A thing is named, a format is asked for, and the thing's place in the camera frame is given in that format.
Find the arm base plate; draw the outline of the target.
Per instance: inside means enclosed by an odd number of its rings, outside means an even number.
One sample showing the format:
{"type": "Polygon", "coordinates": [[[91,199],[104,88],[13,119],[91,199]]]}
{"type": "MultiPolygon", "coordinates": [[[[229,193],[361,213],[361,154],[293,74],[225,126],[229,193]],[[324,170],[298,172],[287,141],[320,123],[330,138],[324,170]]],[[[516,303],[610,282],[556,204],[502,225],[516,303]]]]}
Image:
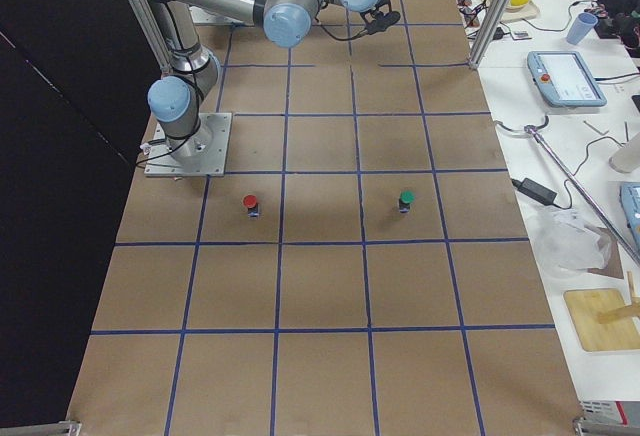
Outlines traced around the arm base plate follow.
{"type": "Polygon", "coordinates": [[[149,161],[144,164],[147,177],[221,177],[225,164],[232,125],[231,113],[200,113],[200,128],[184,145],[181,141],[167,140],[159,123],[149,161]]]}
{"type": "Polygon", "coordinates": [[[243,26],[244,22],[228,16],[223,16],[196,6],[189,7],[191,17],[196,26],[243,26]]]}

